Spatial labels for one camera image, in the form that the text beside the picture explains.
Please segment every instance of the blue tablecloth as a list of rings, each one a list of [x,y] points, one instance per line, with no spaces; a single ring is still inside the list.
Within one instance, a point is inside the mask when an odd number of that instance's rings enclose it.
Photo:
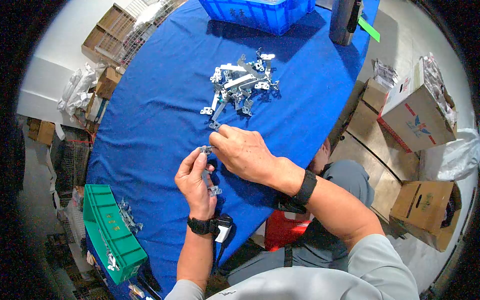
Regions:
[[[373,23],[379,0],[365,0]],[[109,184],[119,201],[129,201],[144,229],[137,239],[147,252],[165,296],[175,284],[189,208],[174,183],[182,159],[208,144],[209,81],[215,67],[247,61],[263,47],[274,53],[273,80],[281,96],[254,99],[253,116],[228,105],[221,124],[259,131],[275,156],[306,167],[348,99],[367,53],[369,36],[360,28],[348,47],[328,37],[331,12],[319,7],[283,36],[212,21],[197,0],[175,10],[140,49],[118,84],[103,117],[90,158],[87,182]],[[223,190],[218,209],[232,216],[234,238],[222,261],[272,213],[273,191],[239,179],[211,155],[213,182]]]

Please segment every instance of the hand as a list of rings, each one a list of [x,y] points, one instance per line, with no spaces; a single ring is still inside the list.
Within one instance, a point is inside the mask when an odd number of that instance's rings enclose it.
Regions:
[[[317,154],[315,154],[315,157],[310,162],[307,169],[312,171],[316,175],[319,175],[325,168],[325,165],[328,163],[329,158],[330,158],[330,141],[327,138],[325,142],[322,144],[322,147],[320,147],[320,149],[318,150]]]
[[[213,153],[227,170],[245,180],[267,185],[275,175],[277,157],[268,150],[258,132],[222,125],[210,134]]]
[[[216,206],[216,195],[210,197],[205,181],[202,179],[202,172],[207,168],[213,171],[215,168],[207,164],[207,155],[200,153],[200,148],[196,148],[180,164],[177,175],[175,175],[175,184],[180,192],[187,199],[190,207],[190,218],[198,220],[208,220],[213,217]],[[213,186],[210,175],[207,175],[208,186]]]

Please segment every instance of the gray pants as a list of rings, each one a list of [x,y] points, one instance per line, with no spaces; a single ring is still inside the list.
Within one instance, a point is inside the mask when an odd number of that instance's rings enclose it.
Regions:
[[[320,175],[350,192],[365,206],[372,204],[374,190],[368,183],[367,172],[357,162],[340,160],[328,164]],[[219,271],[228,277],[231,286],[256,274],[284,266],[284,248],[275,252],[261,251],[259,248],[247,242],[221,267]],[[295,266],[347,270],[348,253],[344,243],[328,232],[316,218],[292,244],[292,252]]]

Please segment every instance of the green plastic crate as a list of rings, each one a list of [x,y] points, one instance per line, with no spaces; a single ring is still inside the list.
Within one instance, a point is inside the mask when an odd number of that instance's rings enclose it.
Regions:
[[[85,185],[84,223],[93,246],[113,281],[119,284],[135,276],[147,260],[147,253],[125,226],[109,185]],[[108,257],[104,240],[120,270],[107,268]]]

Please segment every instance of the gray shirt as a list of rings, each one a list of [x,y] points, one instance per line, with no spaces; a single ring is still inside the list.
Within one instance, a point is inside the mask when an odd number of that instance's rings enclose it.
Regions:
[[[203,300],[193,282],[179,280],[165,300]],[[209,300],[328,299],[411,300],[419,299],[410,270],[383,235],[361,239],[348,255],[348,272],[294,266],[252,276]]]

